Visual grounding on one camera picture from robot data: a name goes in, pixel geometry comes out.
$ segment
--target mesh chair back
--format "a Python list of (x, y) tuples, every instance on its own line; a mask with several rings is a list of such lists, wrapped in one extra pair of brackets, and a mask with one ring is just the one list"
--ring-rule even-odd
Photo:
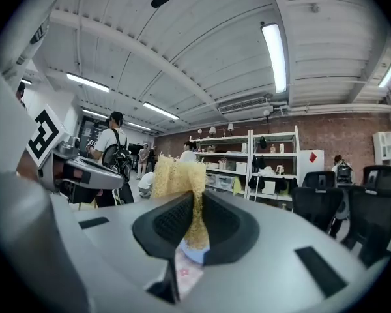
[(391, 189), (391, 166), (368, 166), (364, 168), (364, 182), (367, 189)]
[(358, 257), (370, 266), (386, 254), (391, 240), (391, 190), (368, 191), (354, 186), (349, 191), (351, 227), (342, 243), (362, 247)]
[(334, 171), (312, 171), (306, 174), (302, 187), (322, 190), (334, 188), (335, 180), (336, 176)]
[(327, 232), (343, 199), (343, 191), (330, 188), (318, 191), (313, 188), (293, 190), (294, 213)]

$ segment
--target shelving unit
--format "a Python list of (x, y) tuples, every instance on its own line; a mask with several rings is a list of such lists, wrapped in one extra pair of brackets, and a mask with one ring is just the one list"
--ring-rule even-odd
[[(291, 143), (291, 149), (288, 149), (290, 153), (259, 153), (258, 149), (258, 143), (261, 137), (264, 137), (268, 143), (267, 150), (269, 149), (270, 145), (272, 143), (287, 143), (287, 145), (290, 145)], [(221, 138), (203, 138), (198, 140), (190, 140), (192, 142), (196, 142), (197, 146), (199, 148), (207, 148), (208, 145), (235, 145), (240, 144), (240, 147), (242, 147), (243, 143), (248, 144), (248, 152), (247, 153), (240, 153), (240, 152), (234, 152), (230, 151), (228, 153), (210, 153), (210, 152), (196, 152), (195, 154), (198, 157), (198, 160), (201, 161), (202, 158), (205, 158), (205, 162), (208, 162), (206, 158), (212, 157), (217, 159), (217, 157), (220, 158), (237, 158), (240, 159), (240, 161), (246, 161), (246, 173), (238, 172), (238, 171), (232, 171), (232, 170), (221, 170), (221, 169), (214, 169), (214, 168), (206, 168), (206, 170), (210, 173), (224, 173), (234, 176), (241, 176), (246, 177), (246, 183), (244, 190), (240, 193), (240, 195), (243, 195), (244, 198), (249, 200), (252, 196), (256, 198), (267, 198), (270, 200), (277, 200), (277, 201), (284, 201), (284, 202), (292, 202), (293, 199), (291, 196), (288, 195), (280, 195), (280, 194), (263, 194), (262, 192), (258, 191), (258, 193), (255, 193), (255, 190), (252, 190), (249, 188), (248, 183), (249, 180), (253, 176), (258, 176), (258, 173), (253, 173), (252, 168), (252, 159), (253, 156), (256, 157), (265, 157), (273, 160), (289, 160), (293, 163), (293, 168), (291, 170), (292, 174), (285, 174), (285, 175), (278, 175), (278, 174), (268, 174), (265, 175), (265, 178), (269, 179), (298, 179), (298, 166), (297, 166), (297, 156), (300, 151), (300, 144), (299, 144), (299, 138), (298, 138), (298, 128), (295, 126), (294, 131), (290, 132), (280, 132), (280, 133), (273, 133), (273, 134), (253, 134), (252, 130), (248, 131), (248, 135), (246, 136), (231, 136), (231, 137), (221, 137)], [(206, 184), (209, 188), (214, 188), (217, 190), (223, 190), (232, 192), (231, 189), (224, 189), (216, 185), (210, 185)]]
[(226, 174), (234, 174), (234, 175), (246, 175), (246, 173), (242, 173), (241, 171), (234, 170), (217, 170), (216, 168), (206, 168), (209, 171), (217, 171), (218, 173), (226, 173)]
[[(242, 144), (247, 143), (248, 144), (248, 152), (247, 153), (241, 153), (241, 152), (228, 152), (228, 153), (211, 153), (211, 152), (195, 152), (195, 155), (197, 155), (198, 161), (201, 161), (202, 158), (208, 158), (208, 157), (220, 157), (220, 158), (238, 158), (239, 162), (245, 162), (246, 161), (246, 172), (242, 173), (239, 171), (233, 171), (233, 170), (222, 170), (222, 169), (215, 169), (215, 168), (206, 168), (208, 172), (215, 172), (215, 173), (224, 173), (229, 174), (233, 176), (241, 176), (245, 177), (245, 187), (244, 189), (239, 193), (240, 195), (243, 195), (244, 198), (246, 198), (247, 191), (248, 191), (248, 173), (251, 171), (251, 163), (252, 163), (252, 153), (250, 150), (251, 142), (252, 142), (252, 130), (248, 131), (248, 134), (245, 136), (230, 136), (230, 137), (221, 137), (221, 138), (203, 138), (203, 139), (197, 139), (193, 140), (190, 139), (191, 142), (196, 142), (197, 146), (199, 148), (204, 148), (204, 146), (208, 145), (240, 145), (240, 149), (242, 149)], [(210, 185), (206, 184), (206, 186), (210, 188), (214, 188), (217, 190), (224, 190), (228, 192), (233, 192), (231, 189), (224, 189), (218, 185)]]
[(234, 158), (247, 158), (247, 153), (213, 153), (213, 152), (195, 152), (195, 155), (201, 155), (206, 157), (234, 157)]
[(391, 132), (377, 132), (373, 135), (375, 163), (391, 166)]
[(251, 196), (261, 197), (261, 198), (268, 198), (270, 200), (278, 200), (278, 201), (293, 201), (293, 198), (289, 195), (279, 195), (279, 194), (260, 194), (259, 192), (255, 194), (255, 192), (250, 193)]
[[(232, 190), (230, 190), (230, 189), (224, 189), (224, 188), (220, 188), (220, 187), (218, 187), (218, 186), (215, 186), (215, 185), (210, 185), (210, 184), (206, 184), (206, 186), (209, 186), (209, 187), (211, 187), (211, 188), (214, 188), (214, 189), (218, 189), (218, 190), (224, 190), (224, 191), (228, 191), (228, 192), (233, 192)], [(239, 194), (241, 194), (241, 195), (245, 195), (245, 191), (244, 190), (242, 190), (241, 192), (239, 192)]]
[[(270, 144), (277, 144), (277, 143), (291, 143), (291, 152), (290, 153), (258, 153), (258, 143), (261, 137), (264, 137), (267, 141), (267, 149), (269, 149)], [(253, 134), (252, 135), (252, 142), (251, 142), (251, 153), (252, 158), (253, 156), (256, 157), (264, 157), (268, 159), (274, 159), (274, 160), (292, 160), (293, 167), (292, 167), (292, 174), (285, 174), (285, 175), (278, 175), (278, 174), (267, 174), (264, 175), (264, 178), (269, 179), (298, 179), (299, 175), (299, 168), (298, 168), (298, 161), (297, 157), (300, 152), (300, 140), (298, 137), (298, 128), (295, 126), (294, 131), (291, 132), (279, 132), (279, 133), (273, 133), (273, 134)], [(258, 173), (252, 172), (253, 168), (251, 166), (251, 169), (249, 171), (249, 178), (251, 179), (252, 176), (258, 177)], [(262, 192), (258, 191), (258, 193), (255, 193), (255, 190), (248, 189), (247, 193), (247, 199), (250, 200), (251, 197), (255, 198), (266, 198), (269, 200), (277, 200), (277, 201), (287, 201), (292, 202), (293, 199), (289, 195), (280, 195), (280, 194), (263, 194)]]

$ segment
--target person in black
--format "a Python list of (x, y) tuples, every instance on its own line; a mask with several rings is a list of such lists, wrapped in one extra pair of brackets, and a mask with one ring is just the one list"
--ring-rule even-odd
[(154, 171), (155, 170), (155, 164), (156, 161), (158, 160), (158, 153), (156, 152), (156, 146), (154, 146), (150, 151), (149, 151), (149, 158), (148, 158), (148, 163), (150, 164), (149, 170)]
[(26, 106), (22, 101), (24, 94), (25, 94), (25, 84), (23, 82), (21, 82), (19, 84), (18, 90), (16, 91), (16, 98), (18, 99), (20, 104), (26, 109)]

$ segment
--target white ceiling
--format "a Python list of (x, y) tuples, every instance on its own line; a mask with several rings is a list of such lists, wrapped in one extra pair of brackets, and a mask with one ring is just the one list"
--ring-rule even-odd
[[(388, 92), (377, 84), (391, 64), (391, 30), (371, 0), (172, 0), (157, 10), (151, 0), (58, 0), (54, 9), (38, 51), (53, 88), (159, 132), (225, 121), (217, 102), (255, 92), (291, 107), (376, 104)], [(277, 95), (261, 22), (279, 17), (292, 64)], [(63, 72), (111, 91), (78, 87)]]

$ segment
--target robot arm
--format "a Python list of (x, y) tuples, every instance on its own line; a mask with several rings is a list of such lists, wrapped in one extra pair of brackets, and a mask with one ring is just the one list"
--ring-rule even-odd
[(37, 181), (51, 192), (61, 192), (72, 203), (91, 203), (100, 190), (119, 189), (118, 173), (78, 155), (80, 141), (66, 133), (49, 106), (36, 117), (37, 129), (27, 152), (37, 167)]

